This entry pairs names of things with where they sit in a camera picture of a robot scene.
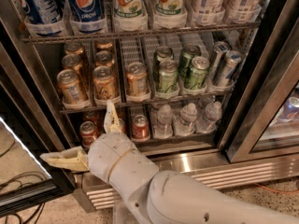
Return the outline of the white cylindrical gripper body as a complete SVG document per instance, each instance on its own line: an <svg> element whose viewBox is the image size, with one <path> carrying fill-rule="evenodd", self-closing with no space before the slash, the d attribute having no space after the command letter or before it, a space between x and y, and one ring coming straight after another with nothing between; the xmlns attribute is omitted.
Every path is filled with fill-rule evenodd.
<svg viewBox="0 0 299 224"><path fill-rule="evenodd" d="M88 168L109 184L111 176L136 171L138 158L138 150L126 134L105 133L90 147Z"/></svg>

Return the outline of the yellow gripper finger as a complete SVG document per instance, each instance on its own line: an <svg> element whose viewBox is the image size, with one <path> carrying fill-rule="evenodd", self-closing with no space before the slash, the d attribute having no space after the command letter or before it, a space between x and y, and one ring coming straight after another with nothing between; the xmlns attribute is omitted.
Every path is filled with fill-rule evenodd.
<svg viewBox="0 0 299 224"><path fill-rule="evenodd" d="M72 147L61 152L43 153L40 158L52 167L74 172L88 171L87 153L82 147Z"/></svg>
<svg viewBox="0 0 299 224"><path fill-rule="evenodd" d="M116 108L111 100L107 100L107 112L104 118L104 129L106 133L120 133L121 126Z"/></svg>

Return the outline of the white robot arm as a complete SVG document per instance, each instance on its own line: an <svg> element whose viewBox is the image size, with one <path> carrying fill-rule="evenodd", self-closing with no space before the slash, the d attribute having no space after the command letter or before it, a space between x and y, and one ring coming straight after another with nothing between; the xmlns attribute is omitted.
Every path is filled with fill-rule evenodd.
<svg viewBox="0 0 299 224"><path fill-rule="evenodd" d="M299 218L212 189L176 171L161 171L121 131L112 102L107 102L105 133L89 151L73 147L44 153L47 164L89 171L116 190L140 224L299 224Z"/></svg>

